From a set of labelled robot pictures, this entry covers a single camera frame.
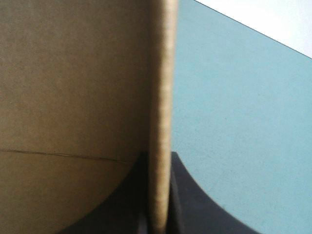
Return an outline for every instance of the cardboard panel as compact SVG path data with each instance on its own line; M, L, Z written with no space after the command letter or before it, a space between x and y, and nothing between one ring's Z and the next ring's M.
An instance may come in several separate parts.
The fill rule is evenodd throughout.
M147 148L147 2L0 2L0 148L133 160Z
M0 233L52 234L100 204L131 164L0 153Z

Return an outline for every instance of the teal surface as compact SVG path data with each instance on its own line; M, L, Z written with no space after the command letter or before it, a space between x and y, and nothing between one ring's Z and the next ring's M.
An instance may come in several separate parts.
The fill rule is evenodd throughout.
M312 59L180 0L173 150L248 226L312 233Z

